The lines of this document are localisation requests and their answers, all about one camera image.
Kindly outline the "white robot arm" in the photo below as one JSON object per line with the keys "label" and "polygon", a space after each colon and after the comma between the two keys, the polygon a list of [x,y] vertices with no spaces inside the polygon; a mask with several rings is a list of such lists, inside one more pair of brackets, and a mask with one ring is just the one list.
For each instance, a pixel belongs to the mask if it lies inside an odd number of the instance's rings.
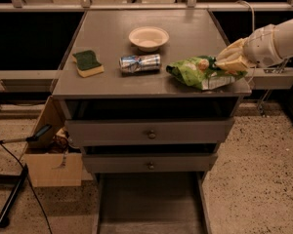
{"label": "white robot arm", "polygon": [[215,64],[223,70],[246,71],[251,67],[271,67],[290,58],[293,58],[293,19],[266,25],[236,40],[216,56]]}

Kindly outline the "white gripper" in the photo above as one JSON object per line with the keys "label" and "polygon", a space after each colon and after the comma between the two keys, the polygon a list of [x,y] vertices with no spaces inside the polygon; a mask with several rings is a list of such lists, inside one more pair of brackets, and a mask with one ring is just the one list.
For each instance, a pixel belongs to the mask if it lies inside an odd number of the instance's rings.
{"label": "white gripper", "polygon": [[276,26],[269,24],[256,29],[247,39],[234,41],[217,55],[216,65],[226,71],[246,71],[251,62],[261,68],[282,63],[274,43],[275,30]]}

